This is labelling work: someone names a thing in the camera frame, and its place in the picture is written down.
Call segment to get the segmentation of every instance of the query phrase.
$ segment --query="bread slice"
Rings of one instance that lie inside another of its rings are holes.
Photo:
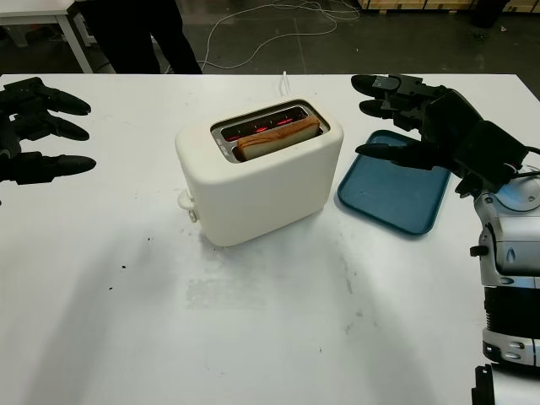
[[[238,140],[238,149],[246,160],[287,148],[313,138],[319,129],[316,116],[308,116],[283,127],[256,133]]]

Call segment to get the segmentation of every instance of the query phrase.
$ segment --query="white table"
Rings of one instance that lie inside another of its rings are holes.
[[[2,0],[0,25],[59,24],[84,73],[92,73],[84,54],[84,39],[73,21],[73,0]]]
[[[540,105],[517,77],[426,78],[537,145]],[[480,223],[471,199],[453,194],[457,179],[419,239],[331,198],[307,219],[218,248],[176,206],[186,183],[174,137],[224,109],[215,92],[237,108],[279,96],[280,77],[43,79],[92,105],[72,117],[91,139],[25,149],[98,164],[0,187],[3,405],[470,403],[486,362],[483,289],[468,255]],[[365,97],[349,76],[289,80],[343,124],[334,195],[354,148],[392,124],[359,113]]]

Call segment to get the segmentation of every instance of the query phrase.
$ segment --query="black pants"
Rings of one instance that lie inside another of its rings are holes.
[[[201,73],[175,0],[92,0],[78,6],[117,73],[160,73],[151,35],[175,73]]]

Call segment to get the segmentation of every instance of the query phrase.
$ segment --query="floor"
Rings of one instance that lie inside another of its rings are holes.
[[[177,0],[184,31],[197,58],[204,59],[208,34],[223,17],[268,0]],[[324,8],[350,11],[342,3],[321,0]],[[344,18],[354,13],[337,13]],[[289,36],[264,46],[253,60],[236,69],[207,66],[205,73],[516,73],[540,98],[540,16],[505,14],[491,30],[476,29],[464,13],[361,14],[353,21],[332,22],[320,12],[272,7],[225,20],[214,32],[209,61],[233,66],[275,36]],[[27,48],[0,43],[0,73],[77,73],[78,64],[58,35],[34,35]],[[156,50],[162,63],[167,62]],[[89,59],[100,73],[111,71],[98,46]]]

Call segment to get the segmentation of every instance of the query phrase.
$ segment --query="white toaster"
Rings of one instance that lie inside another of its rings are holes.
[[[343,130],[317,104],[288,98],[252,109],[176,136],[188,187],[178,203],[218,246],[236,245],[322,209],[338,162]],[[242,161],[238,138],[307,116],[320,122],[314,138]]]

